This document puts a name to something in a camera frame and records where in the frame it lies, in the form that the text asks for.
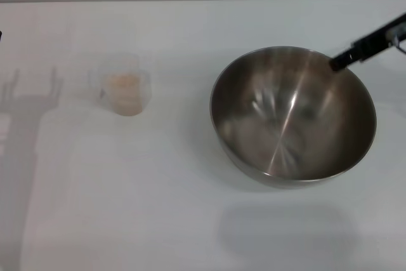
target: white table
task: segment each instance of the white table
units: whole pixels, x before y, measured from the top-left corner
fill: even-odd
[[[246,51],[333,55],[405,9],[406,0],[0,4],[0,81],[9,85],[0,266],[405,270],[406,57],[390,50],[351,67],[376,105],[376,139],[325,183],[284,190],[251,180],[209,117],[216,77]],[[103,108],[88,88],[90,69],[126,53],[152,78],[136,117]]]

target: stainless steel bowl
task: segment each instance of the stainless steel bowl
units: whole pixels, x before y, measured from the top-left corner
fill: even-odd
[[[352,168],[376,130],[372,99],[348,69],[296,47],[256,50],[232,62],[211,95],[214,128],[231,160],[269,182],[317,181]]]

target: bowl rim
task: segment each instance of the bowl rim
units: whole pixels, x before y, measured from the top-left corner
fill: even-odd
[[[321,53],[321,52],[318,52],[318,51],[315,51],[315,50],[312,50],[312,49],[308,49],[308,48],[302,48],[302,47],[296,47],[296,46],[270,46],[270,47],[264,47],[264,48],[252,50],[252,51],[250,51],[250,52],[247,52],[247,53],[245,53],[245,54],[239,56],[239,57],[236,58],[235,60],[233,60],[231,63],[229,63],[229,64],[220,72],[220,75],[217,77],[216,81],[215,81],[214,84],[213,84],[213,88],[212,88],[211,94],[210,94],[210,103],[209,103],[210,119],[211,119],[211,124],[213,125],[213,128],[214,128],[214,130],[215,130],[215,132],[216,132],[216,134],[217,134],[217,137],[218,137],[219,141],[221,142],[222,145],[224,145],[224,146],[227,148],[227,150],[229,150],[241,163],[243,163],[243,164],[244,164],[245,166],[247,166],[249,169],[251,169],[251,170],[253,170],[253,171],[255,171],[255,172],[258,172],[259,174],[262,174],[264,177],[270,178],[270,179],[272,179],[272,180],[274,180],[274,181],[276,181],[276,182],[277,182],[277,181],[280,181],[280,182],[299,182],[299,183],[301,183],[301,182],[303,182],[303,183],[306,183],[306,182],[319,182],[319,181],[323,181],[323,180],[326,180],[326,179],[331,179],[331,178],[334,178],[334,177],[336,177],[336,176],[339,176],[339,175],[341,175],[341,174],[343,174],[343,173],[346,173],[346,172],[349,171],[351,168],[354,168],[354,167],[368,154],[368,151],[370,150],[372,144],[374,143],[375,136],[376,136],[376,129],[377,129],[377,115],[376,115],[376,108],[375,108],[374,101],[373,101],[373,99],[372,99],[372,97],[371,97],[371,95],[370,95],[370,93],[369,93],[367,87],[365,86],[365,84],[361,81],[361,79],[360,79],[357,75],[355,75],[354,72],[352,72],[352,71],[351,71],[350,69],[348,69],[348,68],[346,68],[346,70],[352,75],[352,77],[354,77],[356,80],[359,81],[359,83],[360,83],[361,86],[364,88],[364,90],[365,90],[365,92],[366,92],[366,94],[367,94],[367,96],[368,96],[368,99],[369,99],[370,104],[372,105],[372,109],[373,109],[373,113],[374,113],[374,117],[373,117],[373,119],[374,119],[374,131],[373,131],[373,134],[372,134],[371,141],[370,141],[368,147],[365,149],[365,152],[357,159],[356,162],[354,162],[354,163],[353,163],[351,166],[349,166],[348,168],[346,168],[346,169],[340,171],[339,173],[336,173],[336,174],[333,174],[333,175],[330,175],[330,176],[326,176],[326,177],[323,177],[323,178],[317,178],[317,179],[286,179],[286,178],[277,177],[277,176],[271,175],[271,174],[269,174],[269,173],[265,173],[265,172],[261,171],[260,169],[255,168],[254,166],[252,166],[252,165],[246,163],[244,160],[242,160],[239,156],[237,156],[237,155],[233,152],[233,150],[231,149],[231,147],[230,147],[230,146],[222,139],[222,137],[220,136],[220,134],[219,134],[219,132],[218,132],[218,129],[217,129],[217,127],[216,127],[216,124],[214,123],[214,119],[213,119],[213,107],[212,107],[212,105],[213,105],[213,94],[214,94],[214,90],[216,89],[217,84],[218,84],[219,80],[221,79],[221,77],[223,76],[223,74],[224,74],[224,73],[230,68],[230,66],[233,65],[237,60],[240,60],[241,58],[243,58],[243,57],[245,57],[245,56],[247,56],[247,55],[250,55],[250,54],[252,54],[252,53],[257,53],[257,52],[260,52],[260,51],[263,51],[263,50],[283,49],[283,48],[293,48],[293,49],[296,49],[296,50],[303,50],[303,51],[307,51],[307,52],[311,52],[311,53],[316,53],[316,54],[322,55],[322,56],[326,57],[327,59],[331,59],[331,57],[329,57],[328,55],[325,55],[324,53]]]

